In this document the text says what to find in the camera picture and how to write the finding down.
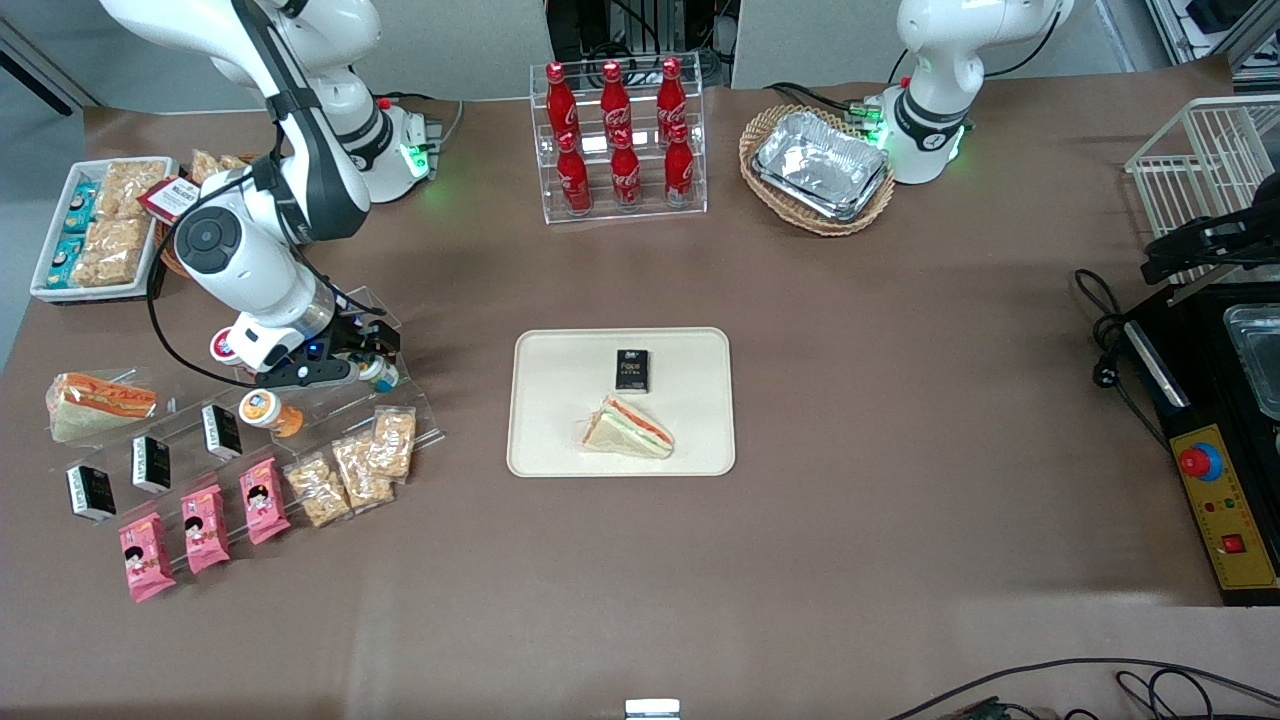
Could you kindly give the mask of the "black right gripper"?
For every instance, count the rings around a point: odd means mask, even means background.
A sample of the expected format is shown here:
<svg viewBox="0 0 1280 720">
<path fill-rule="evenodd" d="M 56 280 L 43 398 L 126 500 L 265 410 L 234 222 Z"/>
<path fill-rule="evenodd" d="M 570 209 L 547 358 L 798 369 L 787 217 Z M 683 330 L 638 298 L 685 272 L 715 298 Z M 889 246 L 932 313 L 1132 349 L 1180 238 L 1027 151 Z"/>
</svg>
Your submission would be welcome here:
<svg viewBox="0 0 1280 720">
<path fill-rule="evenodd" d="M 397 360 L 401 334 L 385 322 L 365 316 L 334 316 L 319 334 L 298 347 L 298 363 L 320 363 L 352 354 Z"/>
</svg>

